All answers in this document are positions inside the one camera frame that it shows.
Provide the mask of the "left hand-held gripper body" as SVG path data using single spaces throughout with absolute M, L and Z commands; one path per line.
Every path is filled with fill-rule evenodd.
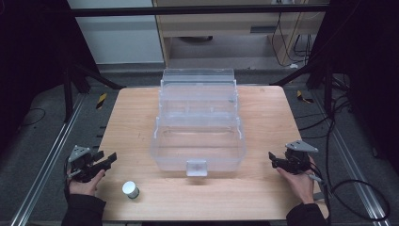
M 89 182 L 96 175 L 92 170 L 94 163 L 97 162 L 93 160 L 93 155 L 97 152 L 99 151 L 75 145 L 68 158 L 71 169 L 67 177 L 81 183 Z

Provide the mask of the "person's left hand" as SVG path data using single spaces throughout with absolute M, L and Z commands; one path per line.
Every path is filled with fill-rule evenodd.
M 97 184 L 105 176 L 105 170 L 101 169 L 89 182 L 81 183 L 71 180 L 69 183 L 69 191 L 71 195 L 87 195 L 94 196 L 97 190 Z

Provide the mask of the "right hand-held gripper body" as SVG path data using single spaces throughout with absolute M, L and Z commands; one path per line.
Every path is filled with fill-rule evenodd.
M 296 140 L 285 145 L 285 158 L 276 160 L 285 162 L 285 169 L 292 174 L 299 174 L 311 168 L 309 153 L 317 153 L 318 149 L 303 140 Z

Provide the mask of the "person's right hand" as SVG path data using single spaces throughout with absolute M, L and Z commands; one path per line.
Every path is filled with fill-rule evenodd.
M 302 203 L 314 203 L 314 181 L 311 178 L 311 175 L 313 175 L 313 171 L 311 169 L 300 174 L 292 174 L 282 168 L 277 168 L 277 172 L 287 181 L 293 193 L 300 199 Z

